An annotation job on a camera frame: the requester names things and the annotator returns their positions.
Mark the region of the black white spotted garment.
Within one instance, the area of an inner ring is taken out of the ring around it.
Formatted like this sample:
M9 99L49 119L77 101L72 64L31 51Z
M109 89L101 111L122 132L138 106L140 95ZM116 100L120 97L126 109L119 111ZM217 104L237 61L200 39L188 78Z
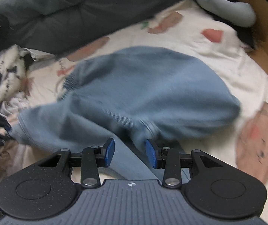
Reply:
M53 54L18 45L0 52L0 115L8 117L29 106L27 97L33 78L27 76L27 71L53 60Z

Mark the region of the grey neck pillow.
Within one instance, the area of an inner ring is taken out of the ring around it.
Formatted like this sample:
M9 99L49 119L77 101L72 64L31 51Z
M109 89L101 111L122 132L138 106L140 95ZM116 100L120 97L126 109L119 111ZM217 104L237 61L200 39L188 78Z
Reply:
M196 0L204 10L240 27L251 27L256 23L256 14L249 3L228 0Z

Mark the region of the dark grey pillow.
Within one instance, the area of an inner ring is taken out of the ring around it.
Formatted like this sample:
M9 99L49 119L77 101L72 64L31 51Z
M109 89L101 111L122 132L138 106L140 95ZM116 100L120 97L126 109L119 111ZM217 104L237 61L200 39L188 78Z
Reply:
M146 20L181 0L0 0L21 47L63 54Z

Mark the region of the cream bear print bedsheet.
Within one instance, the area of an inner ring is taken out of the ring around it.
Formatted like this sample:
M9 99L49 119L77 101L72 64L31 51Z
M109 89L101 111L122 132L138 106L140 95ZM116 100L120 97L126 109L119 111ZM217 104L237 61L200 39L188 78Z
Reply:
M36 64L29 73L29 96L16 94L2 105L1 113L15 124L22 110L33 111L49 104L57 104L65 93L63 84L76 65L88 60L115 53L134 46L162 47L194 56L209 66L227 85L231 94L240 101L241 111L234 123L216 130L205 137L183 137L180 146L184 150L200 148L216 158L239 167L259 177L268 192L268 163L262 168L255 154L265 150L256 147L255 141L245 140L251 132L251 120L261 109L268 112L268 75L247 55L234 29L214 21L193 0L184 0L157 14L151 26L157 26L168 16L180 20L170 29L159 34L133 25L87 45L80 56L64 57L50 65ZM268 127L268 115L261 115L261 123ZM268 198L262 213L268 222Z

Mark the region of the blue denim pants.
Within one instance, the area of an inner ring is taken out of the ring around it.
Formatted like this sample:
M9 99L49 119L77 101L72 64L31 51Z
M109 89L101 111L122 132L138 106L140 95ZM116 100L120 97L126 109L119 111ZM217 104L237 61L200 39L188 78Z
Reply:
M113 173L161 180L163 171L147 160L147 139L202 138L239 113L239 100L198 58L138 46L78 63L57 102L21 111L10 134L50 152L81 152L113 138Z

